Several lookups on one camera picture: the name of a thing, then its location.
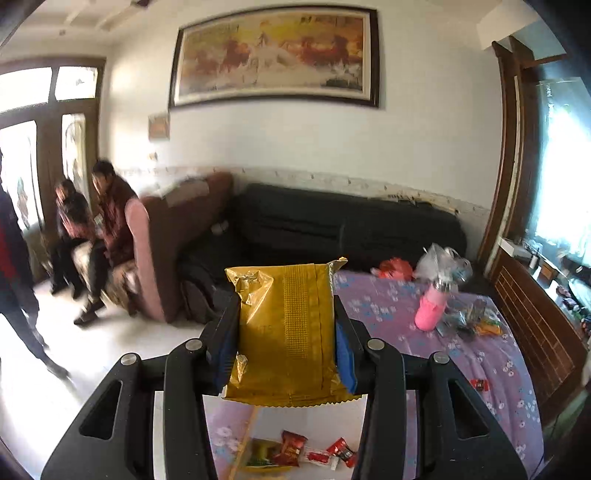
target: pink bottle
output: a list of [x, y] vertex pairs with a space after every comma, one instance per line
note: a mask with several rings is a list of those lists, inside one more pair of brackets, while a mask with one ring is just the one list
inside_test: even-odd
[[437, 326], [447, 306], [450, 290], [451, 283], [448, 281], [437, 280], [431, 284], [421, 297], [417, 314], [414, 316], [414, 323], [418, 328], [430, 332]]

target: yellow package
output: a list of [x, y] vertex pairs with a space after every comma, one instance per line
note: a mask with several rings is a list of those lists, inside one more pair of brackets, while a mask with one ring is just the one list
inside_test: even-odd
[[225, 398], [266, 407], [355, 398], [335, 365], [332, 275], [346, 261], [226, 269], [242, 304]]

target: pink armchair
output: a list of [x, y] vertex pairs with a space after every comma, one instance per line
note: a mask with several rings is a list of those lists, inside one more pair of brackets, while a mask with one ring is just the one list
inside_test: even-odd
[[209, 229], [232, 195], [232, 175], [213, 173], [199, 186], [181, 185], [164, 197], [132, 199], [125, 208], [134, 236], [137, 307], [147, 316], [172, 322], [182, 305], [176, 274], [179, 249]]

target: black leather sofa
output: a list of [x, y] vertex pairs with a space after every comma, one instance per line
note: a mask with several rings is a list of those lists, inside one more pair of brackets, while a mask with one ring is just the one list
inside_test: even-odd
[[178, 276], [188, 317], [204, 321], [223, 311], [233, 286], [225, 268], [239, 265], [327, 263], [346, 257], [349, 270], [369, 272], [400, 257], [413, 266], [432, 243], [466, 252], [457, 218], [428, 203], [251, 184], [226, 210], [229, 227], [188, 244]]

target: tiled floor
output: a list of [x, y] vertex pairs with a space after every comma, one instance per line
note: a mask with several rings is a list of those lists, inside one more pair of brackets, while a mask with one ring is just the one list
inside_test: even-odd
[[81, 406], [121, 355], [163, 355], [203, 329], [196, 323], [165, 325], [140, 315], [131, 318], [114, 306], [97, 322], [77, 327], [72, 320], [82, 301], [76, 303], [68, 292], [51, 297], [47, 283], [39, 286], [37, 297], [37, 328], [50, 346], [49, 356], [70, 371], [68, 381], [51, 375], [0, 317], [0, 437], [33, 478], [40, 477]]

